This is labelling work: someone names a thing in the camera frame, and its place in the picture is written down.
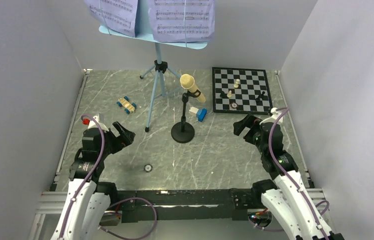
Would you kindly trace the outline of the black microphone stand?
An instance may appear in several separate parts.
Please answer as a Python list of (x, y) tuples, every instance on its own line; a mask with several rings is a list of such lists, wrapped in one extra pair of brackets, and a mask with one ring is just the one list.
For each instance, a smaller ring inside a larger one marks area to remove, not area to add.
[(188, 143), (194, 138), (194, 127), (190, 123), (186, 122), (186, 104), (188, 103), (190, 97), (197, 98), (200, 95), (200, 90), (196, 90), (193, 93), (186, 91), (182, 94), (183, 110), (181, 120), (175, 123), (171, 128), (171, 137), (174, 141), (180, 144)]

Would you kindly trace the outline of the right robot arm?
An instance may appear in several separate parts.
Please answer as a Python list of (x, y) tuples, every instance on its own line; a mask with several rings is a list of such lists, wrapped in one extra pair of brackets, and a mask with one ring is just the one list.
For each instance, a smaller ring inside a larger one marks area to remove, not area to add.
[(265, 207), (279, 222), (290, 240), (341, 240), (323, 219), (312, 202), (293, 157), (284, 150), (280, 123), (283, 116), (273, 114), (266, 119), (247, 115), (233, 124), (233, 133), (257, 147), (261, 162), (270, 179), (253, 183), (251, 202)]

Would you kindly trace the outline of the gold toy microphone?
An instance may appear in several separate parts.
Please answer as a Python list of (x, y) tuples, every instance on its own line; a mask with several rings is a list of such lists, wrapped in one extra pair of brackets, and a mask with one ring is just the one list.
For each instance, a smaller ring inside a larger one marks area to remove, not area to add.
[(206, 98), (204, 96), (204, 93), (199, 89), (197, 84), (195, 83), (195, 78), (192, 75), (189, 74), (183, 74), (180, 77), (180, 85), (183, 89), (189, 91), (190, 93), (197, 96), (197, 100), (200, 103), (205, 103)]

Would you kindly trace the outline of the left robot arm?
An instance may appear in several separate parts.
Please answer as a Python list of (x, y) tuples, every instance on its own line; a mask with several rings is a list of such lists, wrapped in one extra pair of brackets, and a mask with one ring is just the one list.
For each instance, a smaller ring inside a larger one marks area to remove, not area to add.
[(83, 132), (82, 147), (70, 167), (68, 192), (53, 240), (89, 240), (98, 230), (105, 211), (117, 206), (116, 185), (99, 178), (105, 158), (132, 144), (135, 133), (117, 121), (113, 126), (118, 136), (103, 123), (92, 121)]

